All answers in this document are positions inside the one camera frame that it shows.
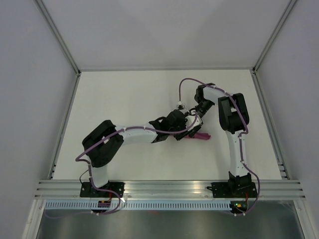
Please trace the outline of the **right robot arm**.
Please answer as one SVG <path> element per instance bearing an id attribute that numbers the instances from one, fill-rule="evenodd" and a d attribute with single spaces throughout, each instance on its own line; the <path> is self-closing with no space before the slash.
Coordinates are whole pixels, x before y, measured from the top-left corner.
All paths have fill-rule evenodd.
<path id="1" fill-rule="evenodd" d="M 256 184 L 246 165 L 245 135 L 250 119 L 244 95 L 226 93 L 208 84 L 197 87 L 194 99 L 198 103 L 194 109 L 201 118 L 212 106 L 218 107 L 219 123 L 229 144 L 229 179 L 227 182 L 212 182 L 207 189 L 213 198 L 256 198 Z"/>

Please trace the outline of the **purple cloth napkin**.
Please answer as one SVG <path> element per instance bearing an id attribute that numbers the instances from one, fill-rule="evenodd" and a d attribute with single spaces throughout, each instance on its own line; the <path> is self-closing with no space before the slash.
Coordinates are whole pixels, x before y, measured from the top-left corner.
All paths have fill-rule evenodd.
<path id="1" fill-rule="evenodd" d="M 193 136 L 187 135 L 185 138 L 209 140 L 211 138 L 211 135 L 209 135 L 208 133 L 197 132 Z"/>

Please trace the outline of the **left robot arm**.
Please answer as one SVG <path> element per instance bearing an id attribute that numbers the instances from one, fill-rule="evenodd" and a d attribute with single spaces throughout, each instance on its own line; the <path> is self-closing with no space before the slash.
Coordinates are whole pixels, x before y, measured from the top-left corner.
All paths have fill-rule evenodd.
<path id="1" fill-rule="evenodd" d="M 173 110 L 166 117 L 144 125 L 119 126 L 111 120 L 105 120 L 83 139 L 84 152 L 76 161 L 85 161 L 88 164 L 89 189 L 97 197 L 104 197 L 108 192 L 111 193 L 107 165 L 122 146 L 158 143 L 167 140 L 169 136 L 179 141 L 186 136 L 193 137 L 201 127 L 201 115 L 195 110 Z"/>

